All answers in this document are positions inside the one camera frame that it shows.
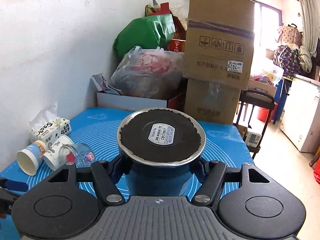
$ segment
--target pink bag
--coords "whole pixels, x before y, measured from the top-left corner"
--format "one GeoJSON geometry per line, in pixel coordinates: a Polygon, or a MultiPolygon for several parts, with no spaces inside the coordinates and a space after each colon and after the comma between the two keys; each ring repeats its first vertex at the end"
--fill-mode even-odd
{"type": "Polygon", "coordinates": [[[297,26],[279,26],[278,27],[279,38],[277,42],[281,45],[285,43],[293,43],[298,47],[302,45],[302,35],[298,31],[297,26]]]}

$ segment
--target product label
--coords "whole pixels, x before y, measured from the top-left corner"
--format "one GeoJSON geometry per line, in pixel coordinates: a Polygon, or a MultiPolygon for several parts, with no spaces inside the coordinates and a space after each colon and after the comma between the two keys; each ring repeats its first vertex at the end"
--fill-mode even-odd
{"type": "Polygon", "coordinates": [[[41,145],[41,143],[39,143],[39,142],[34,142],[34,143],[39,147],[39,149],[40,149],[40,151],[41,151],[40,156],[44,155],[44,154],[45,154],[45,149],[44,149],[44,147],[41,145]]]}
{"type": "Polygon", "coordinates": [[[242,73],[243,62],[228,60],[227,71],[242,73]]]}
{"type": "Polygon", "coordinates": [[[160,145],[173,143],[174,128],[165,123],[155,123],[149,134],[149,140],[160,145]]]}
{"type": "Polygon", "coordinates": [[[32,143],[29,146],[26,147],[27,150],[33,153],[33,155],[36,157],[37,160],[40,159],[41,155],[41,150],[39,146],[36,143],[32,143]]]}
{"type": "Polygon", "coordinates": [[[320,88],[317,89],[316,97],[317,97],[317,98],[320,98],[320,88]]]}

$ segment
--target price tag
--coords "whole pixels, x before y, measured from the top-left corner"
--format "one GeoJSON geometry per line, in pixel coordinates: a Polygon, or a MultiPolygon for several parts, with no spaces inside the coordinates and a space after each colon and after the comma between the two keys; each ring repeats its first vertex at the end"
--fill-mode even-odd
{"type": "Polygon", "coordinates": [[[227,71],[242,73],[243,62],[228,60],[227,71]]]}

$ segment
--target black rack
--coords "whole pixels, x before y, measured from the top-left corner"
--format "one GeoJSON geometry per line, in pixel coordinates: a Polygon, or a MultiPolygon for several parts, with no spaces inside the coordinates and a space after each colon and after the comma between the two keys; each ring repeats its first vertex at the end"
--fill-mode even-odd
{"type": "Polygon", "coordinates": [[[264,135],[264,133],[265,133],[265,131],[267,129],[268,121],[269,121],[269,118],[271,116],[271,112],[275,107],[275,99],[274,99],[274,97],[272,97],[270,95],[267,95],[266,93],[248,89],[248,90],[242,90],[241,91],[239,101],[241,101],[241,105],[240,105],[240,110],[239,110],[239,113],[238,113],[237,122],[235,124],[236,127],[238,127],[239,120],[240,120],[240,115],[241,115],[241,111],[242,111],[244,103],[252,105],[252,110],[251,110],[250,118],[249,118],[249,121],[248,121],[248,127],[249,128],[251,128],[250,127],[250,121],[251,121],[253,109],[254,109],[255,106],[259,106],[259,107],[263,107],[263,108],[269,109],[269,113],[268,113],[266,122],[264,124],[263,130],[262,130],[262,134],[261,134],[261,138],[260,138],[260,141],[257,144],[257,147],[247,146],[249,152],[253,153],[252,159],[254,159],[256,154],[261,149],[260,143],[261,143],[263,135],[264,135]],[[256,97],[253,97],[252,95],[261,95],[262,97],[261,98],[256,98],[256,97]]]}

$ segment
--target red box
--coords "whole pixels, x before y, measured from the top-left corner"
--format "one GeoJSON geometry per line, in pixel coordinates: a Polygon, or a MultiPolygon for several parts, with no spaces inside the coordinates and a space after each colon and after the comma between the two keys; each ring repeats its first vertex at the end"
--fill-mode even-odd
{"type": "Polygon", "coordinates": [[[152,15],[161,15],[161,14],[169,14],[169,13],[171,13],[170,9],[169,9],[169,3],[165,2],[165,3],[161,3],[160,4],[160,11],[155,12],[155,13],[151,13],[150,16],[152,16],[152,15]]]}
{"type": "Polygon", "coordinates": [[[168,50],[173,52],[184,52],[186,41],[173,39],[169,43],[168,50]]]}

